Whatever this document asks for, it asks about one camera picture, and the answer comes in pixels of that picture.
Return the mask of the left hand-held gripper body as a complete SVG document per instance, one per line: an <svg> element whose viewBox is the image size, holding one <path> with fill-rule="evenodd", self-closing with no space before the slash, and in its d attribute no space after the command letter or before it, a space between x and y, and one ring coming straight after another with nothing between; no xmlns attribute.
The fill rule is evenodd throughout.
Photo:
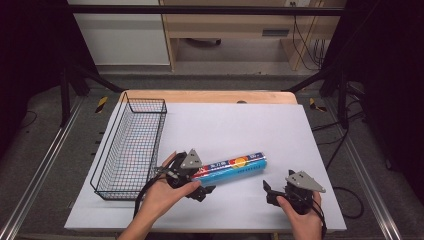
<svg viewBox="0 0 424 240"><path fill-rule="evenodd" d="M166 173L167 183L172 188L179 188L189 183L192 176L202 167L202 161L195 149L177 153L172 159Z"/></svg>

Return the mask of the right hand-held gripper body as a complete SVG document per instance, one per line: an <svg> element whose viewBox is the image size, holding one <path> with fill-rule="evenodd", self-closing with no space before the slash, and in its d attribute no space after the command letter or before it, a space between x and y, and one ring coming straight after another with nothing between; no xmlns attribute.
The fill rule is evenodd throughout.
<svg viewBox="0 0 424 240"><path fill-rule="evenodd" d="M326 192L326 189L305 171L290 170L286 181L286 199L300 215L307 214L312 208L314 191Z"/></svg>

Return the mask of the blue cylindrical foil roll box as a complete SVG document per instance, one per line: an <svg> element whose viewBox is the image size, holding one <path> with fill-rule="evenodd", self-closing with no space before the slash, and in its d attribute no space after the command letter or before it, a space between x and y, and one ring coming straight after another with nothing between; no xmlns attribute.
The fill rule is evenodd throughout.
<svg viewBox="0 0 424 240"><path fill-rule="evenodd" d="M200 180L205 185L216 184L257 174L262 172L266 166L267 158L265 154L257 152L205 165L192 178Z"/></svg>

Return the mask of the person's right hand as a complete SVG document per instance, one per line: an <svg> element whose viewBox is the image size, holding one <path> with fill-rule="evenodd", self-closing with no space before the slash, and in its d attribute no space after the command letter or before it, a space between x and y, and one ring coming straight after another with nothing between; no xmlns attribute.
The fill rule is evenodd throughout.
<svg viewBox="0 0 424 240"><path fill-rule="evenodd" d="M322 221L317 213L312 211L299 215L284 197L277 196L277 201L290 221L293 235L322 236Z"/></svg>

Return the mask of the person's left hand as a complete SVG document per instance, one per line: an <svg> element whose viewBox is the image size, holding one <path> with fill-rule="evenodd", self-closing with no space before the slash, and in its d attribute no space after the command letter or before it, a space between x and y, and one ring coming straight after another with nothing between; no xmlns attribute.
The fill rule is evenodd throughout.
<svg viewBox="0 0 424 240"><path fill-rule="evenodd" d="M200 181L194 181L182 187L172 188L166 180L166 175L161 174L159 179L147 190L136 218L143 222L155 222L179 200L193 193L200 185Z"/></svg>

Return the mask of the white table mat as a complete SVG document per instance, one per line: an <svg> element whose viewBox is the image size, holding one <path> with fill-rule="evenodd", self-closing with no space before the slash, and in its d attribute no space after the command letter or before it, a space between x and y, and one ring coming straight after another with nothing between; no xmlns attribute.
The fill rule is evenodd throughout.
<svg viewBox="0 0 424 240"><path fill-rule="evenodd" d="M156 232L272 233L291 226L266 201L262 184L280 190L290 170L304 171L325 191L329 231L346 228L305 111L297 104L170 103L158 158L195 149L205 164L262 152L264 171L219 183L203 201L183 198L153 226Z"/></svg>

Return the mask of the wooden table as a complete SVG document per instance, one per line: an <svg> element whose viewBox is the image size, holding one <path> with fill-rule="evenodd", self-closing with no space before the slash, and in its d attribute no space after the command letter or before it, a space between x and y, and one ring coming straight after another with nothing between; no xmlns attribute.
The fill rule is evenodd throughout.
<svg viewBox="0 0 424 240"><path fill-rule="evenodd" d="M164 99L170 103L298 104L293 93L281 91L126 90L121 97L125 95L129 98Z"/></svg>

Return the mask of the yellow black tape strip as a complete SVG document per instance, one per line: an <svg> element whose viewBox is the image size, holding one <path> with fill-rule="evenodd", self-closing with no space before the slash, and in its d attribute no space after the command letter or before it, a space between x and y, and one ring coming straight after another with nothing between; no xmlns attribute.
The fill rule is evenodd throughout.
<svg viewBox="0 0 424 240"><path fill-rule="evenodd" d="M320 112L327 112L327 108L323 106L317 106L313 98L309 98L309 106L312 110L317 110Z"/></svg>
<svg viewBox="0 0 424 240"><path fill-rule="evenodd" d="M96 107L95 113L101 113L102 112L107 100L108 100L107 96L101 97L101 99L99 100L98 105Z"/></svg>

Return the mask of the black metal stand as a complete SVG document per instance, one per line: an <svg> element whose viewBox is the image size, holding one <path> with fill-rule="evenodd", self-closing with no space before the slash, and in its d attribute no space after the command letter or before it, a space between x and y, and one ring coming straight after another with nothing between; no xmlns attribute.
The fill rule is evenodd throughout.
<svg viewBox="0 0 424 240"><path fill-rule="evenodd" d="M64 127L71 118L69 87L72 87L78 96L86 96L90 92L86 79L91 79L115 93L121 93L124 91L124 88L107 81L98 73L89 71L80 65L65 67L60 73L59 79L62 107L61 127Z"/></svg>
<svg viewBox="0 0 424 240"><path fill-rule="evenodd" d="M348 129L348 117L346 110L346 95L347 95L347 75L344 73L343 66L340 63L333 63L326 68L321 69L306 80L284 89L284 92L296 93L301 89L323 80L319 93L323 97L328 97L338 90L337 100L337 120L340 122L343 129Z"/></svg>

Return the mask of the black curtain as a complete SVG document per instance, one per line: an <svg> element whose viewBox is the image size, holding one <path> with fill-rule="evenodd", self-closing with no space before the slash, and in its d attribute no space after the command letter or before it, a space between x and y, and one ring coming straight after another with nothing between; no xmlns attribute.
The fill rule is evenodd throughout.
<svg viewBox="0 0 424 240"><path fill-rule="evenodd" d="M0 157L4 155L27 112L29 100L59 84L64 65L55 56L39 24L38 13L72 60L97 68L73 14L54 9L68 0L0 0Z"/></svg>
<svg viewBox="0 0 424 240"><path fill-rule="evenodd" d="M383 152L424 204L424 0L346 0L324 65L363 85Z"/></svg>

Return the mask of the white cabinet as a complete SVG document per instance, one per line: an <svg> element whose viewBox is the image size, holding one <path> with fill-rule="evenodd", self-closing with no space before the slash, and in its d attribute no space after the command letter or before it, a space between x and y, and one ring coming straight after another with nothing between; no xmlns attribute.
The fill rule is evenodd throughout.
<svg viewBox="0 0 424 240"><path fill-rule="evenodd" d="M96 65L169 65L159 14L75 14Z"/></svg>

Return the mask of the light wooden desk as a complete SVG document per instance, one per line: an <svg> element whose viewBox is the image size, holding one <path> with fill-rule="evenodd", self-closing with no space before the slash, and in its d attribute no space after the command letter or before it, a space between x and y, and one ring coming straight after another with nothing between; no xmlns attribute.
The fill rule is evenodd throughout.
<svg viewBox="0 0 424 240"><path fill-rule="evenodd" d="M347 0L159 0L162 6L343 8ZM306 59L312 39L332 38L337 16L165 14L167 37L175 39L268 38L281 41L292 70Z"/></svg>

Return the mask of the aluminium floor rail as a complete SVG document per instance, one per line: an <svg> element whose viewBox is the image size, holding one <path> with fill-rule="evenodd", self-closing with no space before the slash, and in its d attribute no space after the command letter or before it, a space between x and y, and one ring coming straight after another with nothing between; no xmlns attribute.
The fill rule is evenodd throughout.
<svg viewBox="0 0 424 240"><path fill-rule="evenodd" d="M347 226L352 225L353 228L357 228L358 230L365 230L369 229L367 225L367 222L369 222L371 226L377 226L379 228L382 240L402 240L398 227L389 213L377 185L371 178L370 172L366 169L353 140L349 136L353 132L350 123L353 122L355 115L363 115L362 109L359 107L359 101L348 102L343 107L343 110L347 112L348 128L344 129L338 126L337 129L342 135L342 149L344 156L350 163L352 176L355 178L356 184L361 187L358 202L363 204L363 214L360 217L355 219L345 217Z"/></svg>
<svg viewBox="0 0 424 240"><path fill-rule="evenodd" d="M76 97L71 108L70 116L65 123L58 129L52 143L45 153L41 163L34 173L30 183L25 189L21 199L16 205L13 213L0 230L0 240L14 240L29 210L31 209L35 198L37 197L45 178L54 164L58 153L60 152L67 136L73 127L73 124L80 112L84 97Z"/></svg>

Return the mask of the black horizontal frame bar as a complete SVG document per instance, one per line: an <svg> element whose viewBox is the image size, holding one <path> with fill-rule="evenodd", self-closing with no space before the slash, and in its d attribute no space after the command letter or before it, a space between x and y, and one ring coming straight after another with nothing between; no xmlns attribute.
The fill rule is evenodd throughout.
<svg viewBox="0 0 424 240"><path fill-rule="evenodd" d="M152 6L152 5L69 5L72 13L90 14L207 14L207 15L296 15L342 16L343 8L242 7L242 6Z"/></svg>

